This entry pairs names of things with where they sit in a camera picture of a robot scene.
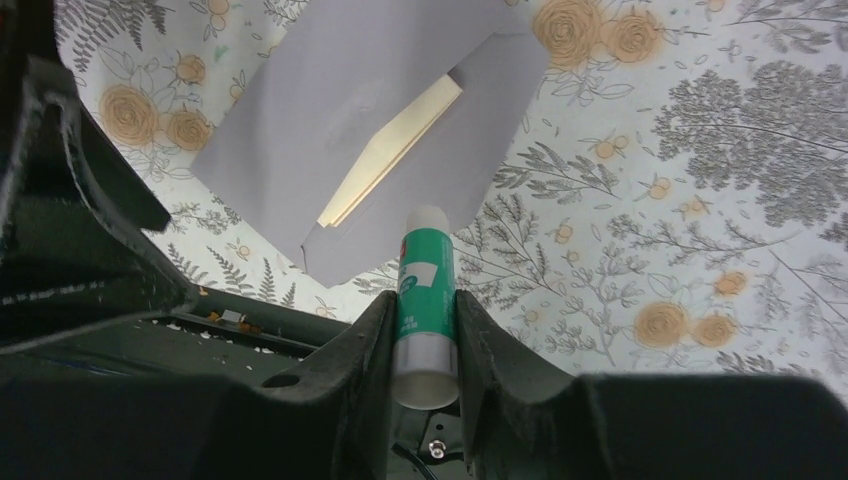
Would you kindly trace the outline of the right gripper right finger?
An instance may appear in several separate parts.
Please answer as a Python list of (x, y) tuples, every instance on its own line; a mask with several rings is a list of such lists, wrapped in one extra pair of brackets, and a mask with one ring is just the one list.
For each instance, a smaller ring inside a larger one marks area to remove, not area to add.
[(788, 375), (572, 376), (456, 295), (466, 463), (478, 479), (843, 479), (847, 411)]

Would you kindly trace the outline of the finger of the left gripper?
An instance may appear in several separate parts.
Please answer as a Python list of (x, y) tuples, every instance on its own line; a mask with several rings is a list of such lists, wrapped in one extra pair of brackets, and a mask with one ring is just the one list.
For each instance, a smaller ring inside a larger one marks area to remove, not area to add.
[(80, 99), (50, 1), (1, 5), (1, 350), (191, 310), (169, 213)]

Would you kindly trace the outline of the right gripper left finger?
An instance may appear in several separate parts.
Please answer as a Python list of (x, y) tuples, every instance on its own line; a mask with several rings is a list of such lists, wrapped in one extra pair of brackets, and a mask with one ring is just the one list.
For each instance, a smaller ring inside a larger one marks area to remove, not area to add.
[(17, 378), (5, 479), (383, 479), (397, 296), (251, 387), (223, 376)]

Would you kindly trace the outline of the green white glue stick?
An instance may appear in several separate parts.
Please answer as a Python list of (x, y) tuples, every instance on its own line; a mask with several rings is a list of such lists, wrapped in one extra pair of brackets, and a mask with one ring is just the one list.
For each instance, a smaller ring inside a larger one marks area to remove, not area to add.
[(453, 243), (445, 213), (430, 205), (407, 218), (397, 281), (391, 394), (423, 411), (459, 396)]

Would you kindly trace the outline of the grey lavender envelope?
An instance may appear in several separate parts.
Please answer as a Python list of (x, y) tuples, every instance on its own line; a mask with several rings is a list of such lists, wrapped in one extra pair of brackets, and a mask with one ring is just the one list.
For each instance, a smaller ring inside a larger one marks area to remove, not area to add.
[[(470, 225), (549, 55), (502, 1), (309, 2), (193, 175), (321, 285), (398, 256), (409, 213)], [(440, 77), (458, 99), (337, 227), (318, 219), (372, 137)]]

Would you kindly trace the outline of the beige lined letter paper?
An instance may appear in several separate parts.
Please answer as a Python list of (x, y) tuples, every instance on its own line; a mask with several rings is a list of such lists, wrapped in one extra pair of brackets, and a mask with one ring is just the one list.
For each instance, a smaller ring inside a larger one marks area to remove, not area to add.
[(445, 74), (376, 132), (341, 182), (317, 223), (337, 227), (460, 97)]

